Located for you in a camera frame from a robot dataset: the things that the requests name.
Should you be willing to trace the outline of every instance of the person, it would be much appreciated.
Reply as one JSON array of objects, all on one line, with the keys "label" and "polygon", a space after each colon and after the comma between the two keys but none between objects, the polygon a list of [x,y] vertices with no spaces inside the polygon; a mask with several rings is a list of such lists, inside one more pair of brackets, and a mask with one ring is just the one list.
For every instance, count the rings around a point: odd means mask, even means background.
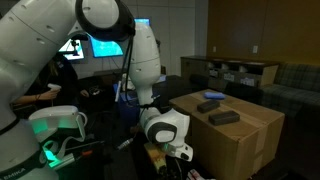
[{"label": "person", "polygon": [[[61,86],[60,90],[51,90],[48,84]],[[81,87],[78,76],[71,63],[62,54],[57,53],[41,70],[35,82],[26,94],[17,99],[14,104],[34,104],[37,109],[76,105],[78,94],[89,97],[87,90]]]}]

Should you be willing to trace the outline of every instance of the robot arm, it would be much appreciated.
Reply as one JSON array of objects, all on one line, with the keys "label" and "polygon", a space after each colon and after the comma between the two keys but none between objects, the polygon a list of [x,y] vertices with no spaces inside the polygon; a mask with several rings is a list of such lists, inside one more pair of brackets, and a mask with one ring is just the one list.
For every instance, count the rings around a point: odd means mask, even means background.
[{"label": "robot arm", "polygon": [[[40,154],[38,159],[43,159],[44,155],[38,153],[41,148],[31,126],[16,119],[9,104],[27,91],[65,41],[79,33],[120,42],[123,50],[133,43],[129,75],[140,105],[152,103],[152,84],[160,76],[155,38],[150,27],[138,23],[135,26],[133,16],[121,1],[20,0],[0,20],[0,179],[58,179],[48,165],[35,169],[22,166],[30,157]],[[141,111],[140,123],[150,141],[172,147],[167,149],[170,155],[191,160],[192,149],[185,148],[183,140],[188,117],[174,110],[167,115],[155,108]]]}]

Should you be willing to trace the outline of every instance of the storage box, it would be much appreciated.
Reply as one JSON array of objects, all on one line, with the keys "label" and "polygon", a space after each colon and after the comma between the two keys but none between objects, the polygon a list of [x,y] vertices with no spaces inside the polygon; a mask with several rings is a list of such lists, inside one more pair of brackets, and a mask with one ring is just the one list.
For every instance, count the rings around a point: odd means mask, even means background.
[{"label": "storage box", "polygon": [[[246,180],[275,157],[284,114],[231,96],[218,109],[207,113],[197,105],[207,101],[204,92],[170,100],[177,110],[191,116],[187,143],[194,158],[218,180]],[[233,110],[240,121],[213,126],[209,114]]]}]

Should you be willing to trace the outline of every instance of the dark eraser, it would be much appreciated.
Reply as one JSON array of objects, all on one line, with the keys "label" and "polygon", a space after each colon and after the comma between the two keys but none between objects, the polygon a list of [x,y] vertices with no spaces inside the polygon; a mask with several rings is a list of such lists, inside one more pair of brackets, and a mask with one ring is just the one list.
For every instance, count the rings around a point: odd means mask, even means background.
[{"label": "dark eraser", "polygon": [[197,106],[197,110],[201,113],[206,113],[212,109],[216,109],[220,106],[220,102],[216,100],[209,100],[204,103],[201,103]]},{"label": "dark eraser", "polygon": [[209,122],[215,126],[237,122],[240,115],[234,111],[226,111],[219,114],[209,115]]}]

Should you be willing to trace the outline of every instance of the gray couch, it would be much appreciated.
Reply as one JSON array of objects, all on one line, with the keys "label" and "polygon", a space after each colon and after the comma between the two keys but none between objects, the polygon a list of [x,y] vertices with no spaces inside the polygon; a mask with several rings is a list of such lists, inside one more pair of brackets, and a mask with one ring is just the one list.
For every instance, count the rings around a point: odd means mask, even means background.
[{"label": "gray couch", "polygon": [[287,117],[294,118],[304,105],[320,110],[320,66],[281,64],[274,84],[262,90],[262,105]]}]

